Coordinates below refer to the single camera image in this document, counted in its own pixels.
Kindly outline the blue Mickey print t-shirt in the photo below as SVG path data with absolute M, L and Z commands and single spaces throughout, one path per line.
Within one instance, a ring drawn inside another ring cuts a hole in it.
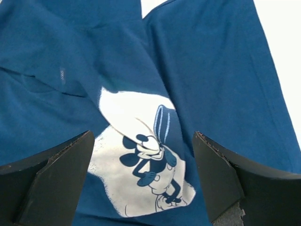
M 200 131 L 300 173 L 301 151 L 251 0 L 0 3 L 0 162 L 90 130 L 75 226 L 207 226 Z

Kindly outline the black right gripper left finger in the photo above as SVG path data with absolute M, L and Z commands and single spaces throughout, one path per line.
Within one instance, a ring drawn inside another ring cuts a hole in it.
M 86 131 L 0 168 L 2 226 L 70 226 L 95 137 Z

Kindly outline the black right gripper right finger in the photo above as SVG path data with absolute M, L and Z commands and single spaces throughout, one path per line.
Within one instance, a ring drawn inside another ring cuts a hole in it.
M 254 162 L 200 132 L 192 144 L 212 225 L 300 225 L 300 174 Z

